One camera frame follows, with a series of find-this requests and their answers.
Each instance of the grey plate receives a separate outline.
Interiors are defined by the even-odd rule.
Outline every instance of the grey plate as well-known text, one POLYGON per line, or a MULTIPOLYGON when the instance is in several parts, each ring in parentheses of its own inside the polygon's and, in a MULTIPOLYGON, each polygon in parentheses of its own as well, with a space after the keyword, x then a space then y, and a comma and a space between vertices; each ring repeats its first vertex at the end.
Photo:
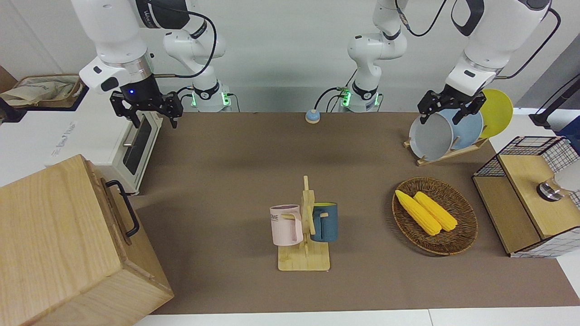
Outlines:
POLYGON ((425 161, 440 159, 449 151, 453 144, 453 128, 447 119, 436 113, 422 125, 420 117, 413 121, 409 137, 411 150, 417 157, 425 161))

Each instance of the yellow corn cob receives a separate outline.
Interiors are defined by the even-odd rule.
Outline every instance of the yellow corn cob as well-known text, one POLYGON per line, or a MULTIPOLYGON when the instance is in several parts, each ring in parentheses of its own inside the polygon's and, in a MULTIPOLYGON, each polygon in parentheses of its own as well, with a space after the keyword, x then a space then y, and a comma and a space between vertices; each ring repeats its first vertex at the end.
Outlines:
POLYGON ((435 236, 441 232, 441 225, 423 206, 419 205, 411 196, 400 190, 395 190, 395 194, 403 208, 411 215, 413 220, 423 228, 430 236, 435 236))
POLYGON ((443 230, 451 231, 457 226, 457 220, 425 193, 419 191, 413 198, 433 215, 435 220, 441 224, 443 230))

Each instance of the pink mug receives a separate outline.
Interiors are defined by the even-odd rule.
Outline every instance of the pink mug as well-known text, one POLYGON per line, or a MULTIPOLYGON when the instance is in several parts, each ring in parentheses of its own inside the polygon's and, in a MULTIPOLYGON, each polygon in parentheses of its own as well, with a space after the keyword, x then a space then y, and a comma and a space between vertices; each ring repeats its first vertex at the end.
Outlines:
POLYGON ((299 205, 270 207, 270 224, 275 245, 295 245, 304 240, 299 205))

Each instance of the woven tray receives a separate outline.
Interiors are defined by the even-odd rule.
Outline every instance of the woven tray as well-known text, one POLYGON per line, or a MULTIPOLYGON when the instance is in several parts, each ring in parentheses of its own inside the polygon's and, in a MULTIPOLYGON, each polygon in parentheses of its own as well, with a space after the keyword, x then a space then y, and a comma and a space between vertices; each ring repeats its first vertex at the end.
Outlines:
POLYGON ((477 238, 477 218, 471 205, 461 193, 443 181, 419 177, 409 179, 397 187, 397 190, 414 196, 418 191, 427 194, 445 208, 458 224, 452 231, 444 231, 432 237, 413 220, 405 211, 396 195, 393 195, 393 215, 397 226, 403 234, 423 250, 438 255, 455 255, 466 251, 477 238))

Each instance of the black cable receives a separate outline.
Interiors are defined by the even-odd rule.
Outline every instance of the black cable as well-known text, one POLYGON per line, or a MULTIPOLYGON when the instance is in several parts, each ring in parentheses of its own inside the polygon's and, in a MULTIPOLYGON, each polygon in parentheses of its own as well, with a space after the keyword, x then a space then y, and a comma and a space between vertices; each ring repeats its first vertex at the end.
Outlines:
POLYGON ((174 12, 180 12, 180 13, 187 13, 188 15, 196 16, 196 17, 199 17, 199 18, 205 19, 205 20, 207 20, 207 21, 209 22, 209 24, 212 26, 212 29, 213 29, 213 46, 212 46, 212 51, 211 51, 211 53, 209 54, 209 59, 208 59, 208 62, 206 62, 206 63, 205 63, 204 67, 203 67, 201 70, 199 70, 197 73, 195 73, 195 74, 193 74, 193 75, 175 75, 175 77, 176 77, 176 78, 194 78, 194 77, 197 77, 197 76, 199 76, 199 75, 203 74, 203 73, 204 73, 204 71, 205 71, 205 70, 206 70, 206 69, 209 67, 209 65, 211 64, 211 62, 212 62, 212 59, 213 59, 213 55, 214 55, 214 53, 216 52, 216 46, 217 46, 217 44, 218 44, 218 43, 217 43, 217 42, 218 42, 218 39, 217 39, 217 38, 218 38, 218 32, 216 31, 216 26, 215 26, 215 24, 212 22, 212 20, 211 20, 211 19, 209 19, 209 17, 208 17, 208 16, 202 15, 202 14, 200 14, 200 13, 197 13, 197 12, 191 12, 191 11, 189 11, 189 10, 181 10, 181 9, 176 9, 176 8, 173 8, 173 7, 170 7, 170 6, 163 5, 163 4, 161 4, 161 3, 157 3, 157 1, 153 2, 153 1, 151 1, 151 0, 145 0, 145 2, 149 3, 151 6, 156 6, 156 7, 159 7, 159 8, 161 8, 161 9, 171 10, 171 11, 174 11, 174 12))
POLYGON ((332 99, 336 98, 336 101, 338 102, 338 98, 341 97, 341 95, 335 95, 332 96, 329 100, 328 100, 328 104, 327 104, 327 110, 326 113, 328 113, 328 109, 330 108, 330 102, 332 102, 332 99))
POLYGON ((550 102, 554 98, 554 96, 556 96, 558 93, 560 93, 560 91, 562 89, 564 89, 564 87, 568 86, 568 84, 570 84, 572 81, 574 81, 578 77, 580 77, 580 74, 577 74, 576 76, 572 77, 572 79, 567 81, 566 84, 564 84, 564 85, 562 85, 562 87, 558 88, 558 90, 555 91, 554 94, 552 94, 552 96, 550 96, 550 98, 547 101, 545 101, 544 104, 542 104, 542 106, 540 106, 538 108, 538 111, 536 111, 536 114, 538 114, 540 112, 540 110, 543 109, 546 106, 546 104, 548 104, 548 102, 550 102))
POLYGON ((185 87, 182 87, 182 88, 180 88, 180 89, 177 91, 177 94, 181 93, 182 91, 184 91, 184 90, 186 90, 186 89, 188 89, 188 88, 189 88, 189 86, 185 86, 185 87))
POLYGON ((538 52, 540 52, 542 50, 542 48, 544 47, 544 45, 546 45, 546 43, 548 43, 548 41, 550 41, 550 39, 552 38, 552 36, 554 36, 554 34, 556 33, 556 31, 558 30, 558 28, 560 28, 560 24, 562 23, 562 18, 560 17, 560 15, 558 14, 557 11, 555 11, 553 8, 548 9, 548 12, 551 12, 554 17, 556 17, 556 26, 554 27, 554 30, 550 33, 550 35, 548 35, 548 37, 544 40, 544 42, 542 43, 542 45, 540 45, 540 47, 536 50, 536 52, 534 52, 534 54, 528 59, 528 61, 526 61, 524 63, 523 66, 521 66, 513 75, 510 76, 499 76, 498 79, 512 79, 515 76, 517 76, 522 70, 524 70, 524 68, 526 68, 528 66, 528 63, 530 63, 535 56, 538 54, 538 52))
POLYGON ((439 11, 435 15, 435 18, 433 19, 433 22, 431 23, 431 26, 429 26, 429 28, 424 33, 421 33, 421 34, 416 34, 415 32, 413 32, 411 30, 411 26, 409 25, 409 21, 407 20, 405 13, 403 13, 403 10, 398 6, 398 0, 395 0, 395 7, 397 7, 397 12, 399 13, 399 17, 401 18, 401 22, 403 23, 403 25, 405 25, 405 27, 407 28, 409 33, 411 33, 413 36, 421 37, 421 36, 427 35, 427 33, 429 33, 431 31, 433 26, 435 26, 435 22, 437 22, 437 19, 439 18, 439 15, 441 14, 441 11, 443 10, 443 7, 445 6, 446 2, 447 2, 447 0, 443 0, 443 3, 439 7, 439 11))
MULTIPOLYGON (((346 82, 345 87, 348 87, 349 86, 350 81, 353 80, 354 75, 357 74, 357 71, 358 71, 358 68, 354 70, 353 75, 350 76, 349 81, 346 82)), ((334 108, 336 107, 336 104, 338 103, 338 101, 339 101, 339 99, 336 99, 336 101, 334 102, 334 105, 332 106, 332 109, 330 110, 330 112, 333 112, 334 111, 334 108)))
POLYGON ((193 95, 192 95, 192 94, 185 94, 185 95, 183 95, 183 96, 182 96, 182 97, 179 99, 179 101, 180 101, 180 102, 181 102, 181 101, 183 101, 183 99, 184 99, 184 98, 186 98, 186 97, 193 97, 193 95))
POLYGON ((377 112, 380 111, 380 106, 383 105, 383 101, 385 100, 385 96, 382 93, 379 94, 379 96, 380 96, 380 103, 379 103, 379 108, 376 109, 377 112))
POLYGON ((316 108, 318 107, 318 104, 320 103, 320 100, 322 100, 322 98, 324 97, 324 95, 332 92, 333 90, 341 90, 340 87, 333 87, 333 88, 329 88, 327 90, 325 90, 320 97, 318 98, 318 100, 316 101, 316 104, 314 105, 314 109, 316 110, 316 108))
POLYGON ((228 93, 228 96, 233 96, 235 97, 235 104, 238 106, 238 112, 241 112, 240 110, 240 100, 238 99, 238 96, 234 93, 228 93))

